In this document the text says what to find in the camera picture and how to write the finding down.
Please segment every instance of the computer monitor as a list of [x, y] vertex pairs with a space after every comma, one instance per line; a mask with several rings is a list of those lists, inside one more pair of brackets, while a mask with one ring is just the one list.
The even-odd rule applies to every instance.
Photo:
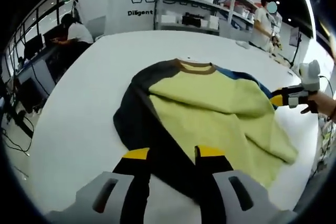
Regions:
[[297, 47], [298, 46], [299, 37], [300, 37], [300, 29], [299, 29], [299, 27], [292, 28], [290, 30], [289, 45]]
[[46, 43], [46, 47], [52, 46], [52, 39], [63, 37], [66, 35], [66, 30], [62, 25], [55, 26], [53, 29], [47, 31], [44, 36], [44, 41]]
[[26, 42], [24, 51], [25, 58], [31, 60], [31, 58], [42, 48], [43, 48], [42, 35], [39, 34]]

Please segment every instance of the black computer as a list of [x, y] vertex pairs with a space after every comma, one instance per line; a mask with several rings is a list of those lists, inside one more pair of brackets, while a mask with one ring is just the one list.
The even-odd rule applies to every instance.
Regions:
[[47, 31], [43, 35], [46, 47], [51, 47], [54, 45], [51, 41], [52, 39], [63, 37], [64, 35], [66, 35], [66, 30], [63, 28], [62, 25], [55, 26], [53, 29]]
[[39, 34], [25, 43], [25, 59], [31, 60], [32, 57], [43, 48], [42, 35]]

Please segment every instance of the white shirt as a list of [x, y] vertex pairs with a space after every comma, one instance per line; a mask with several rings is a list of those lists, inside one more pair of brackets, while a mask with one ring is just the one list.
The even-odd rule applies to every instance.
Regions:
[[89, 30], [80, 23], [73, 23], [68, 30], [68, 40], [77, 39], [89, 44], [93, 43], [93, 38]]
[[[268, 11], [261, 7], [256, 10], [254, 20], [258, 20], [261, 23], [261, 27], [268, 33], [272, 33], [272, 26], [271, 26], [271, 17]], [[265, 51], [269, 50], [270, 47], [270, 38], [266, 35], [262, 34], [259, 30], [255, 27], [252, 31], [251, 40], [254, 45], [257, 47], [262, 48]]]

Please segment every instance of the desk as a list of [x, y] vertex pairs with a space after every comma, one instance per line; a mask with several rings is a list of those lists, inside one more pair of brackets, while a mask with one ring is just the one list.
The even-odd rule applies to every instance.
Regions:
[[[256, 48], [234, 40], [185, 31], [140, 31], [105, 36], [69, 68], [49, 97], [30, 151], [32, 199], [42, 213], [64, 210], [76, 192], [103, 171], [112, 171], [127, 152], [113, 115], [132, 77], [145, 67], [180, 56], [211, 61], [252, 74], [268, 89], [300, 83], [288, 69]], [[312, 168], [318, 134], [317, 116], [279, 108], [276, 118], [298, 149], [297, 161], [284, 165], [269, 189], [281, 209], [293, 209]], [[198, 205], [154, 176], [145, 223], [201, 223]]]
[[38, 55], [33, 57], [31, 61], [27, 65], [25, 65], [22, 70], [19, 71], [19, 73], [16, 74], [20, 83], [23, 83], [31, 78], [35, 82], [38, 91], [44, 98], [48, 98], [48, 94], [43, 90], [41, 85], [49, 94], [55, 87], [55, 82], [49, 72], [46, 60], [53, 54], [55, 54], [57, 50], [57, 46], [43, 49]]

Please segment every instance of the person in white shirt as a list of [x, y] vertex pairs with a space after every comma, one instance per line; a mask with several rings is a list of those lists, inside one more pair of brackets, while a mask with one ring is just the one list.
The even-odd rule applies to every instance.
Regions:
[[71, 14], [64, 15], [61, 24], [68, 31], [67, 39], [61, 41], [56, 38], [52, 41], [62, 47], [60, 54], [68, 68], [93, 44], [93, 38], [89, 30]]
[[267, 11], [268, 2], [261, 0], [262, 7], [255, 12], [254, 26], [251, 35], [250, 45], [258, 47], [264, 51], [269, 51], [272, 40], [272, 17]]

